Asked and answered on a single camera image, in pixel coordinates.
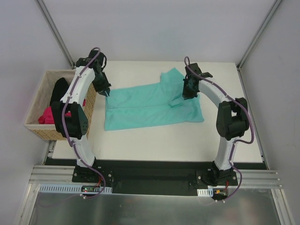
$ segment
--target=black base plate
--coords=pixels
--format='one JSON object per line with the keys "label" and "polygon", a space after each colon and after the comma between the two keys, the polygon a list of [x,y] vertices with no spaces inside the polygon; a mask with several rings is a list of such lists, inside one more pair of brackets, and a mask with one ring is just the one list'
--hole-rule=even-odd
{"label": "black base plate", "polygon": [[[76,160],[48,158],[46,165],[74,166]],[[264,163],[235,163],[235,166],[238,169],[267,169]],[[96,168],[116,194],[197,196],[197,189],[207,189],[198,176],[203,176],[211,168],[211,162],[97,160]],[[91,182],[77,173],[72,181],[96,184],[98,179],[97,176]],[[229,184],[237,185],[237,180],[229,179]]]}

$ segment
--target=wrinkled cloth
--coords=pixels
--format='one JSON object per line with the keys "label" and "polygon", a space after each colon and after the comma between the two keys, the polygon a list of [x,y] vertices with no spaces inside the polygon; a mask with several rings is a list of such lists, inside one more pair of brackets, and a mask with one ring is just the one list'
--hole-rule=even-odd
{"label": "wrinkled cloth", "polygon": [[184,76],[175,68],[161,82],[111,90],[105,104],[105,130],[203,122],[198,97],[182,97]]}

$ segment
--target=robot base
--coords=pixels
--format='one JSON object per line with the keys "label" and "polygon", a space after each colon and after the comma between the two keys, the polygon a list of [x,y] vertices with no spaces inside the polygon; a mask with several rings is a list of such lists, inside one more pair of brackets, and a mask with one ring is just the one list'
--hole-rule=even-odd
{"label": "robot base", "polygon": [[[97,165],[95,159],[92,166],[93,169],[99,171],[105,178],[106,183],[110,184],[113,181],[113,173],[110,170],[106,170]],[[81,167],[76,165],[73,171],[72,182],[74,183],[98,183],[99,175],[87,167]]]}
{"label": "robot base", "polygon": [[201,175],[201,181],[213,187],[216,186],[226,186],[227,181],[230,186],[237,186],[238,180],[235,171],[232,168],[228,170],[219,170],[215,164],[212,162],[212,167],[210,170],[203,172]]}

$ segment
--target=black motor joint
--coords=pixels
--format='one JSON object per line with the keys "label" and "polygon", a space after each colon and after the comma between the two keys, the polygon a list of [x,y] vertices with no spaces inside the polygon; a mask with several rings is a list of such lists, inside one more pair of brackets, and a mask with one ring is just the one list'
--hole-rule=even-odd
{"label": "black motor joint", "polygon": [[194,76],[190,70],[194,71],[197,75],[199,75],[203,78],[212,77],[212,75],[208,72],[202,73],[202,71],[198,67],[197,63],[189,64],[188,67],[185,67],[185,70],[186,70],[187,74],[186,74],[185,79],[183,79],[184,84],[183,84],[182,96],[185,100],[196,98],[197,93],[199,92],[199,81],[200,81],[200,79],[199,79],[199,77]]}
{"label": "black motor joint", "polygon": [[[92,50],[87,58],[80,58],[76,62],[76,67],[86,66],[92,58],[98,53],[98,50]],[[108,82],[105,72],[103,71],[106,66],[107,58],[100,52],[97,58],[89,65],[89,68],[94,69],[95,79],[92,82],[95,91],[100,95],[109,96],[111,84]]]}

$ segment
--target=red cloth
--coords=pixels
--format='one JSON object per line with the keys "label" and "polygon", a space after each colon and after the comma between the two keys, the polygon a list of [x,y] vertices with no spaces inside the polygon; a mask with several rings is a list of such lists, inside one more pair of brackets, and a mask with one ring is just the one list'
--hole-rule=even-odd
{"label": "red cloth", "polygon": [[[71,112],[67,112],[66,116],[71,116]],[[54,124],[54,119],[52,115],[51,106],[45,109],[43,115],[38,119],[39,124]]]}

